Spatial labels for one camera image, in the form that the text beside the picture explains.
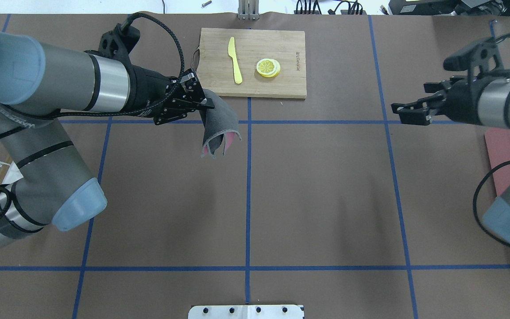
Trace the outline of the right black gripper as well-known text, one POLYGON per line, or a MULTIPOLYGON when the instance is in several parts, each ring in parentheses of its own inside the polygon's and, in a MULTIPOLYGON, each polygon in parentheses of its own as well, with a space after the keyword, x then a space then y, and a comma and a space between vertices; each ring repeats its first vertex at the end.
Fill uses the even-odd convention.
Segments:
POLYGON ((444 115, 455 122, 482 125, 477 108, 485 86, 486 81, 480 79, 453 76, 443 81, 423 84, 424 91, 431 93, 431 97, 441 96, 439 100, 391 103, 390 106, 402 124, 427 126, 435 116, 444 115))

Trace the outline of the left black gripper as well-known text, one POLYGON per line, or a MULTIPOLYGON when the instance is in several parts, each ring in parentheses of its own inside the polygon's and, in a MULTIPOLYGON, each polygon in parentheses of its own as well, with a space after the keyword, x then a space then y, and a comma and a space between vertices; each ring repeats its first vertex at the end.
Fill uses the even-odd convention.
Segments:
POLYGON ((177 121, 196 111, 215 109, 206 99, 196 71, 181 79, 134 66, 130 77, 129 115, 152 118, 156 125, 177 121))

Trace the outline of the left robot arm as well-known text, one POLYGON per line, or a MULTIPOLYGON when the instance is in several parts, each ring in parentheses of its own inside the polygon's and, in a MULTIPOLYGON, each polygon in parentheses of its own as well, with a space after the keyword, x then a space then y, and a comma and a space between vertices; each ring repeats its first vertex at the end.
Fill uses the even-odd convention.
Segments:
POLYGON ((135 66, 134 27, 106 32, 96 51, 0 32, 1 143, 21 173, 0 185, 0 249, 52 224, 68 231, 97 216, 107 199, 55 117, 61 110, 110 117, 129 113, 156 125, 215 108, 189 69, 182 79, 135 66))

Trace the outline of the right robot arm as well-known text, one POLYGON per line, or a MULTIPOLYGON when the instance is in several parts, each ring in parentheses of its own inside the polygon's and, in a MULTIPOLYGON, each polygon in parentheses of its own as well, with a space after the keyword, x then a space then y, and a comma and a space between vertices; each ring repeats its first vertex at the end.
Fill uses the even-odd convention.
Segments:
POLYGON ((424 89, 427 97, 391 104, 401 123, 427 126, 434 117, 443 115, 458 123, 490 127, 484 137, 492 168, 474 191, 472 210, 481 230, 510 248, 510 173, 495 178, 498 197, 482 218, 476 208, 486 180, 510 165, 510 70, 484 71, 475 77, 453 76, 425 83, 424 89))

